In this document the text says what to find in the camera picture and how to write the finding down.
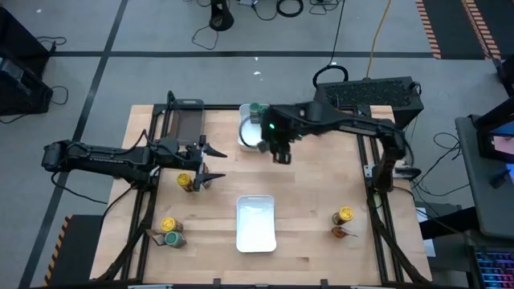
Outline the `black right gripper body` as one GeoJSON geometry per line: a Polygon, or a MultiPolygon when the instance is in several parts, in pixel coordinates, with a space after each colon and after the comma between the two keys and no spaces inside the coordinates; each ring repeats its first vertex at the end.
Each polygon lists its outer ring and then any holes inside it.
{"type": "Polygon", "coordinates": [[[261,120],[261,138],[265,142],[289,143],[299,140],[300,134],[291,118],[267,113],[261,120]]]}

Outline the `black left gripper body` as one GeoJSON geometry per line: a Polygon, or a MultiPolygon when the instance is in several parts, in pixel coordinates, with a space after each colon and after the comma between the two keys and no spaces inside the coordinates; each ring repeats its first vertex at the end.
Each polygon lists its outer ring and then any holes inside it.
{"type": "Polygon", "coordinates": [[[187,145],[180,150],[179,143],[172,138],[160,139],[160,166],[167,169],[200,169],[203,164],[202,150],[187,145]]]}

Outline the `yellow lid spice jar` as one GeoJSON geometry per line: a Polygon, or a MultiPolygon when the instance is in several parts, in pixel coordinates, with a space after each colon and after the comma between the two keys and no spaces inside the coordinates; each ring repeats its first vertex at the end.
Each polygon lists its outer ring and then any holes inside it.
{"type": "Polygon", "coordinates": [[[332,222],[336,226],[341,226],[346,222],[353,220],[354,213],[349,206],[342,206],[337,212],[332,215],[332,222]]]}
{"type": "Polygon", "coordinates": [[[177,184],[186,192],[194,191],[194,180],[188,173],[180,173],[177,175],[177,184]]]}
{"type": "Polygon", "coordinates": [[[161,230],[166,233],[172,231],[181,233],[184,228],[182,223],[179,222],[176,218],[167,217],[161,220],[161,230]]]}

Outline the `green lid spice jar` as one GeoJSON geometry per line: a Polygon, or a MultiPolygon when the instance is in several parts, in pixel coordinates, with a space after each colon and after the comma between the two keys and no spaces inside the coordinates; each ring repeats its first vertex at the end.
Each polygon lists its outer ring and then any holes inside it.
{"type": "Polygon", "coordinates": [[[170,231],[165,235],[165,244],[173,248],[181,248],[186,244],[186,238],[181,232],[170,231]]]}
{"type": "Polygon", "coordinates": [[[252,103],[249,105],[249,119],[252,124],[260,124],[267,111],[268,104],[252,103]]]}

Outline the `dark grey translucent bin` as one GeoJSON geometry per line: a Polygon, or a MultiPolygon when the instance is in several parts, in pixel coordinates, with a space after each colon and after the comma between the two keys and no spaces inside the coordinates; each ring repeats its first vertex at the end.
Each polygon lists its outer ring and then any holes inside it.
{"type": "Polygon", "coordinates": [[[200,99],[177,99],[172,104],[168,136],[180,145],[197,145],[204,127],[204,102],[200,99]]]}

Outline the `black perforated computer case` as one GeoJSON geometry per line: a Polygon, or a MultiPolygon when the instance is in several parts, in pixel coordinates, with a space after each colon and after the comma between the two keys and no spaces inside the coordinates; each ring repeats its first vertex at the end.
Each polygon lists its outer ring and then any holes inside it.
{"type": "Polygon", "coordinates": [[[421,85],[410,76],[320,83],[314,100],[342,110],[356,108],[367,116],[371,116],[371,106],[390,106],[399,128],[406,127],[424,109],[421,85]]]}

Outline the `black stand base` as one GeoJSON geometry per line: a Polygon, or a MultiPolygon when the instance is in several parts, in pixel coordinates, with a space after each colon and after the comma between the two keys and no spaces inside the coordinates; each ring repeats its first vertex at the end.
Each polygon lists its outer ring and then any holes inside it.
{"type": "Polygon", "coordinates": [[[234,25],[228,0],[210,0],[209,27],[214,31],[228,31],[234,25]]]}

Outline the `black hazard striped floor mat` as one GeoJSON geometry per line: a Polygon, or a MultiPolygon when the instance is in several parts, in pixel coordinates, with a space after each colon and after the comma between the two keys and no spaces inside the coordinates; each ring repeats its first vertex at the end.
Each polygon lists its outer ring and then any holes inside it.
{"type": "Polygon", "coordinates": [[[436,59],[514,55],[514,0],[415,0],[436,59]]]}
{"type": "Polygon", "coordinates": [[[100,236],[100,215],[68,215],[63,220],[43,285],[87,283],[100,236]]]}

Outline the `black equipment case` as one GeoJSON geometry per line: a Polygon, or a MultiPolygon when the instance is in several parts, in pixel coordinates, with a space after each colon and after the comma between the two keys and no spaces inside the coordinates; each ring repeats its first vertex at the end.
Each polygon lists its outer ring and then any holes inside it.
{"type": "Polygon", "coordinates": [[[7,57],[0,60],[0,116],[48,111],[53,91],[33,72],[7,57]]]}

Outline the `black crate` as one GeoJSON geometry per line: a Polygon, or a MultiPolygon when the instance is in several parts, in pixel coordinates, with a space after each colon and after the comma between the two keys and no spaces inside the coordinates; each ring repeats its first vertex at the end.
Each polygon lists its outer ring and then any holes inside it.
{"type": "Polygon", "coordinates": [[[5,7],[0,6],[0,58],[48,60],[50,52],[5,7]]]}

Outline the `grey desk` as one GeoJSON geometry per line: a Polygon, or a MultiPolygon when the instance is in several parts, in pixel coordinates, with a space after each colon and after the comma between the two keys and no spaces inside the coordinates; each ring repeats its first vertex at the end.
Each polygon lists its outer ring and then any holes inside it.
{"type": "Polygon", "coordinates": [[[475,128],[471,119],[455,119],[467,177],[475,203],[480,231],[489,237],[514,239],[514,182],[506,181],[495,189],[489,181],[507,170],[502,161],[479,155],[475,128]]]}

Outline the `black framed monitor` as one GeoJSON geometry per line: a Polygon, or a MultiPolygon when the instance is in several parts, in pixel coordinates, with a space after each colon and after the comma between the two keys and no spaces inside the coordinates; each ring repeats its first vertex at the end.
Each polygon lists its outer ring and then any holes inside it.
{"type": "Polygon", "coordinates": [[[479,155],[514,164],[514,97],[473,121],[479,155]]]}

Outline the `rainbow backlit keyboard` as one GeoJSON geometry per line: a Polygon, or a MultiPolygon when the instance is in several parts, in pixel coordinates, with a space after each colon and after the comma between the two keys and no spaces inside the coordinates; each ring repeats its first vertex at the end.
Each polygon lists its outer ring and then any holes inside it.
{"type": "Polygon", "coordinates": [[[475,252],[483,289],[514,289],[514,251],[475,252]]]}

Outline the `white plastic handled bin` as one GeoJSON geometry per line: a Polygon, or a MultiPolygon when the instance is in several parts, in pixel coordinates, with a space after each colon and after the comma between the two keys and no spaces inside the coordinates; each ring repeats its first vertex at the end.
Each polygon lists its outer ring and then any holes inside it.
{"type": "Polygon", "coordinates": [[[275,199],[246,195],[236,205],[236,248],[241,253],[271,253],[276,249],[275,199]]]}
{"type": "Polygon", "coordinates": [[[249,119],[249,105],[239,107],[238,143],[245,152],[258,152],[256,145],[261,139],[261,123],[252,124],[249,119]]]}

